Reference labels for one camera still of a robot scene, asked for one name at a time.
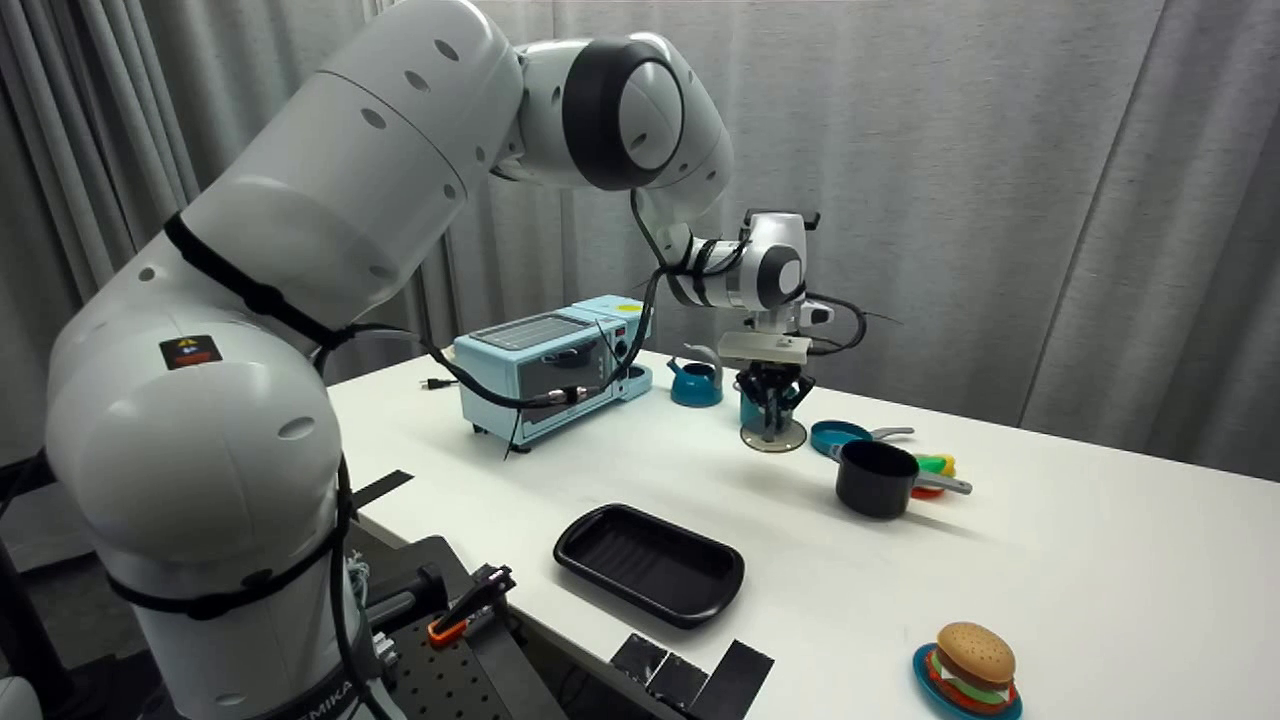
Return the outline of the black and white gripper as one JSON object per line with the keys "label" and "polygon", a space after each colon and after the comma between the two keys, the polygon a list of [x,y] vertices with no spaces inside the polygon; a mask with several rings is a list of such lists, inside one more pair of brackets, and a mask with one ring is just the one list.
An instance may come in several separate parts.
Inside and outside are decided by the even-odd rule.
{"label": "black and white gripper", "polygon": [[744,422],[764,422],[768,401],[783,401],[783,417],[810,401],[803,366],[827,318],[827,303],[797,301],[780,313],[741,314],[719,332],[715,351],[738,366]]}

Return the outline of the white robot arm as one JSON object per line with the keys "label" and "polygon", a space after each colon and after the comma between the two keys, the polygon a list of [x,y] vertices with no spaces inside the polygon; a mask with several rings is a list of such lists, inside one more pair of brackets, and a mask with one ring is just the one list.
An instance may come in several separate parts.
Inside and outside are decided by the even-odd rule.
{"label": "white robot arm", "polygon": [[401,0],[66,323],[46,458],[140,621],[179,720],[406,720],[348,581],[340,422],[319,354],[397,296],[483,180],[619,190],[728,347],[810,358],[810,230],[697,216],[728,122],[658,32],[508,41],[473,0]]}

